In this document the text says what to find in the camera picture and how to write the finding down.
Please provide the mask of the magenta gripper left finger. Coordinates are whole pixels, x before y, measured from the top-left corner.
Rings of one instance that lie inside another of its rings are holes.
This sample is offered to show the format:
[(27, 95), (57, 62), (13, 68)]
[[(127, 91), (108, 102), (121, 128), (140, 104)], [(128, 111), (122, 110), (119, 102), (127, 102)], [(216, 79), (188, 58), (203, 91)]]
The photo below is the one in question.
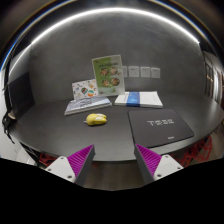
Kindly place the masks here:
[(76, 185), (82, 186), (94, 156), (95, 148), (93, 145), (90, 145), (68, 157), (58, 157), (46, 168), (46, 171), (69, 182), (75, 183)]

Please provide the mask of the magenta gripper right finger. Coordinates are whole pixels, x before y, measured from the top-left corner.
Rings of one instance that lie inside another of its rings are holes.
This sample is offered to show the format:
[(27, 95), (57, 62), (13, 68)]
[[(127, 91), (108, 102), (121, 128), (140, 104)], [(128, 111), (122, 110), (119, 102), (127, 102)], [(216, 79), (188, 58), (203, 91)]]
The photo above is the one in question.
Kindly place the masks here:
[(139, 144), (135, 145), (134, 155), (145, 184), (160, 180), (182, 169), (182, 166), (170, 155), (159, 155)]

